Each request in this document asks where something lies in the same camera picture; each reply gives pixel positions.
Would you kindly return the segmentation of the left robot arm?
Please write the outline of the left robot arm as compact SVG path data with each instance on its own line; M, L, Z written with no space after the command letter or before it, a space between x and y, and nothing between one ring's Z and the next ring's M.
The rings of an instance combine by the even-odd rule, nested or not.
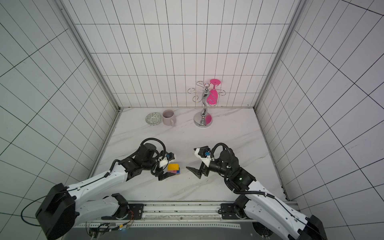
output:
M174 173L165 172L165 168L175 158L175 154L167 152L160 140L147 138L134 153L122 160L114 160L106 172L77 184L52 187L46 196L41 197L43 202L35 214L38 226L48 240L57 240L72 227L98 218L138 219L138 211L132 210L119 193L99 200L93 198L131 180L142 171L150 171L159 181L171 177Z

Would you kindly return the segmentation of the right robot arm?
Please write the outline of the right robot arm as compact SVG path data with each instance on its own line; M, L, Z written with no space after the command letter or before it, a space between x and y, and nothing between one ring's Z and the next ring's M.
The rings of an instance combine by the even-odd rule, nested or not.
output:
M268 191L257 179L239 165L233 150L224 143L195 148L195 156L202 162L199 169L188 167L195 176L215 172L223 177L229 190L238 195L234 211L239 219L253 219L283 240L325 240L322 221L289 207Z

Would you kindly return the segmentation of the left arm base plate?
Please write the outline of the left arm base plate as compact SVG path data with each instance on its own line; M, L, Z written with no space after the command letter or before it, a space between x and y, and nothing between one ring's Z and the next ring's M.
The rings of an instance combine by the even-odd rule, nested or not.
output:
M144 212L144 204L127 204L124 206L122 220L141 220Z

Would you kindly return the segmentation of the yellow curved lego piece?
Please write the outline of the yellow curved lego piece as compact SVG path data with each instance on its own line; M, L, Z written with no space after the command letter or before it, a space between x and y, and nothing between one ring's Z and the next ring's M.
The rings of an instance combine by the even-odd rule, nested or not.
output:
M180 166L179 164L169 164L167 170L171 172L177 172L180 170Z

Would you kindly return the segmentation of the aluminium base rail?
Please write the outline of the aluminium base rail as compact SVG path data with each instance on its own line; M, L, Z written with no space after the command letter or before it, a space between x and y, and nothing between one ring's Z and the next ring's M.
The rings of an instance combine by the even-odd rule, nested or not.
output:
M112 229L128 228L226 228L240 230L242 223L253 223L261 220L263 223L281 224L290 216L277 220L253 201L249 201L244 209L249 219L223 220L218 214L221 204L232 202L131 202L144 204L141 220L113 220L108 217L87 221L75 226L76 228Z

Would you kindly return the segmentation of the pink wine glass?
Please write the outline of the pink wine glass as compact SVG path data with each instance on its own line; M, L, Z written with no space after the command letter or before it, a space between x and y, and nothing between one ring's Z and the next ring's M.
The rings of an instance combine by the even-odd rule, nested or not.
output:
M207 98L207 103L210 106L215 106L218 103L219 93L216 90L216 87L221 84L221 81L218 79L210 80L210 84L213 85L213 88L210 90L210 95Z

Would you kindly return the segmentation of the pale pink mug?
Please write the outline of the pale pink mug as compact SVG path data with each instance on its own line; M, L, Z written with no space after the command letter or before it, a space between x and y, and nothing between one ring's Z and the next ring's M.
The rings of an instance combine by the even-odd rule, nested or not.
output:
M166 126L172 126L174 127L176 125L176 115L175 112L172 110L165 110L162 114L163 116L163 123Z

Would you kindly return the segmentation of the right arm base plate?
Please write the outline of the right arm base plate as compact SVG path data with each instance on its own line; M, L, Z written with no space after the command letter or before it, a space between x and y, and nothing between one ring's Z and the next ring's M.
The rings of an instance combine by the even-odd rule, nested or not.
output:
M245 220L249 219L244 210L235 204L221 204L218 214L223 220Z

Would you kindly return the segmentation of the silver cup holder stand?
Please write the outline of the silver cup holder stand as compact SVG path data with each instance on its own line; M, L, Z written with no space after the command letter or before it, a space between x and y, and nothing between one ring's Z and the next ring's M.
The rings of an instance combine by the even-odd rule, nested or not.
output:
M194 123L196 126L200 128L207 128L213 122L213 117L208 112L208 108L214 107L214 106L210 106L207 103L207 98L210 95L210 90L212 88L213 88L213 85L210 84L210 81L209 82L198 81L196 83L195 88L188 89L188 94L194 95L193 102L195 102L196 104L201 103L203 106L203 109L199 113L195 114L194 116ZM226 92L224 90L218 90L217 87L216 87L216 90L219 93L219 97L226 95Z

